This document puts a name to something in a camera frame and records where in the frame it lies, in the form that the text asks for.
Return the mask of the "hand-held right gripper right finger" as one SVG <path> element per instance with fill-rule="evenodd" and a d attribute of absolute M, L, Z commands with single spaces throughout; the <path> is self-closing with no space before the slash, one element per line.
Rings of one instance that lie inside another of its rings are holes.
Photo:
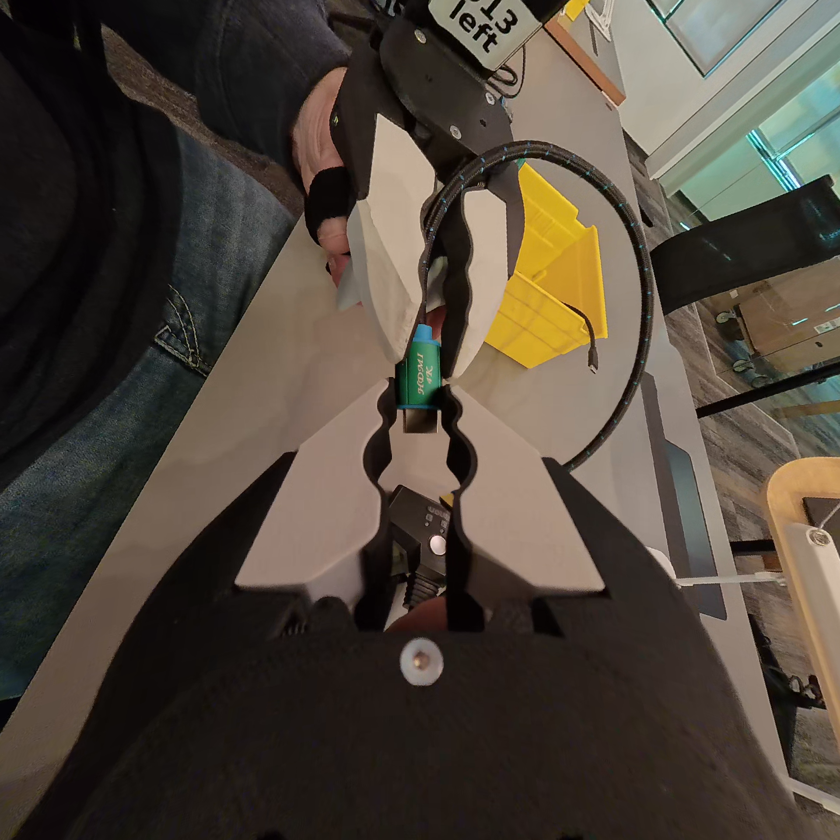
<path fill-rule="evenodd" d="M 606 585 L 539 451 L 460 386 L 446 387 L 456 479 L 446 553 L 451 632 L 481 632 L 504 605 L 598 598 Z"/>

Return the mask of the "wooden top desk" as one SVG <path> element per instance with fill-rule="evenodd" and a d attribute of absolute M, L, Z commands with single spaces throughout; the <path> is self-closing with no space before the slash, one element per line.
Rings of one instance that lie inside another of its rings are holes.
<path fill-rule="evenodd" d="M 615 4 L 569 1 L 543 28 L 617 108 L 626 92 L 613 35 Z"/>

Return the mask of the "dark grey hdmi switch box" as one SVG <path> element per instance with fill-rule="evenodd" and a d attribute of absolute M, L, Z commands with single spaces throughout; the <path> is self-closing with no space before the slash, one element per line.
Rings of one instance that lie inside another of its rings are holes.
<path fill-rule="evenodd" d="M 439 502 L 405 485 L 389 496 L 392 526 L 392 571 L 420 574 L 437 583 L 446 577 L 450 513 Z"/>

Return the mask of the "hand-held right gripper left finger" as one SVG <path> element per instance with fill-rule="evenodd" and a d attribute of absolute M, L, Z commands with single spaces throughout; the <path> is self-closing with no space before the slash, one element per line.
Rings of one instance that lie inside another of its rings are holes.
<path fill-rule="evenodd" d="M 391 610 L 394 381 L 376 383 L 300 445 L 235 579 L 245 593 L 339 599 L 359 629 Z"/>

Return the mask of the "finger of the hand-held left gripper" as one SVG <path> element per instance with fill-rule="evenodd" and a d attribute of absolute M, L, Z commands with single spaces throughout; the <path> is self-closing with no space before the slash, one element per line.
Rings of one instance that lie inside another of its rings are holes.
<path fill-rule="evenodd" d="M 410 134 L 379 114 L 369 192 L 348 219 L 344 308 L 363 307 L 393 364 L 406 356 L 424 299 L 422 211 L 435 186 L 434 168 Z"/>
<path fill-rule="evenodd" d="M 487 190 L 466 190 L 444 219 L 443 243 L 443 376 L 456 380 L 485 342 L 505 294 L 506 205 Z"/>

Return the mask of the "person's blue jeans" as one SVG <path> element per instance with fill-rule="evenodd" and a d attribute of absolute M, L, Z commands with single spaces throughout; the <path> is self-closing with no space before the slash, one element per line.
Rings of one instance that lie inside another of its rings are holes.
<path fill-rule="evenodd" d="M 126 378 L 1 497 L 1 698 L 20 698 L 296 218 L 177 130 L 182 212 L 161 319 Z"/>

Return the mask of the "black high-back office chair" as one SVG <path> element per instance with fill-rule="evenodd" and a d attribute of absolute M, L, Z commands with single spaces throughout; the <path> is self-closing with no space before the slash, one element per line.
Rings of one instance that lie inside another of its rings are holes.
<path fill-rule="evenodd" d="M 823 175 L 737 213 L 693 227 L 650 258 L 664 315 L 725 291 L 839 254 L 839 198 Z"/>

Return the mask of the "person's left hand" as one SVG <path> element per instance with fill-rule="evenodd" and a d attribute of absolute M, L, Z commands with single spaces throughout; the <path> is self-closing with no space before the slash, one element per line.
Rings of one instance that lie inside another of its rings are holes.
<path fill-rule="evenodd" d="M 332 140 L 330 120 L 346 72 L 346 67 L 335 68 L 315 85 L 303 102 L 290 135 L 292 160 L 306 196 L 318 173 L 343 165 Z M 318 243 L 327 256 L 336 287 L 350 261 L 347 221 L 346 216 L 328 218 L 318 229 Z"/>

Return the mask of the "braided hdmi cable teal plugs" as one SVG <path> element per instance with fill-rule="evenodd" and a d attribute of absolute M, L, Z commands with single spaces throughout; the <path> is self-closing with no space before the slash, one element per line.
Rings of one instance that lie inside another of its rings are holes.
<path fill-rule="evenodd" d="M 592 163 L 554 143 L 537 140 L 510 141 L 493 147 L 457 169 L 432 199 L 421 216 L 423 251 L 419 261 L 419 279 L 423 291 L 431 264 L 431 253 L 438 231 L 450 209 L 469 188 L 484 186 L 487 177 L 508 163 L 543 160 L 571 172 L 592 186 L 610 204 L 623 224 L 633 247 L 640 283 L 640 317 L 637 349 L 633 366 L 618 403 L 602 428 L 577 455 L 564 464 L 567 470 L 578 469 L 613 435 L 634 401 L 646 372 L 655 314 L 655 273 L 652 260 L 641 232 L 641 224 L 625 195 Z M 442 373 L 440 346 L 433 339 L 430 327 L 424 322 L 416 327 L 405 360 L 395 367 L 395 394 L 401 410 L 438 412 L 442 405 Z"/>

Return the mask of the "person's left forearm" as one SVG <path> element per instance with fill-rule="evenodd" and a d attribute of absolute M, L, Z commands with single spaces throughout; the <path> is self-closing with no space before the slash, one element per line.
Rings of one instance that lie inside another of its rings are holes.
<path fill-rule="evenodd" d="M 197 14 L 193 95 L 205 125 L 291 167 L 291 132 L 308 95 L 350 52 L 325 2 L 212 1 Z"/>

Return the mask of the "yellow plastic bin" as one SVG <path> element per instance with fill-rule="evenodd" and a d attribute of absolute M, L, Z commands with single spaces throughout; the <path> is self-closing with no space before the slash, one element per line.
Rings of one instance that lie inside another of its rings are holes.
<path fill-rule="evenodd" d="M 596 342 L 607 337 L 597 229 L 527 163 L 519 185 L 521 247 L 485 342 L 528 369 L 585 347 L 595 373 Z"/>

